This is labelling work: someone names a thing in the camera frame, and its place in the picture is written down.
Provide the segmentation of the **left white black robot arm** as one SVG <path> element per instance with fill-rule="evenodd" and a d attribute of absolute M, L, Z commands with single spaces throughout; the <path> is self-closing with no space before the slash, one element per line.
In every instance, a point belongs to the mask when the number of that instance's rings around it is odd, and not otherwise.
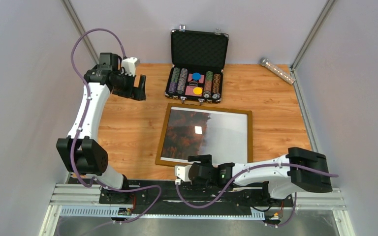
<path fill-rule="evenodd" d="M 126 203 L 131 197 L 127 178 L 109 165 L 107 151 L 98 143 L 98 130 L 105 104 L 114 94 L 137 101 L 146 99 L 145 75 L 134 85 L 136 57 L 121 58 L 113 53 L 101 53 L 99 63 L 81 76 L 84 87 L 77 118 L 67 137 L 59 138 L 57 151 L 69 172 L 85 187 L 97 182 L 113 189 L 112 197 Z"/>

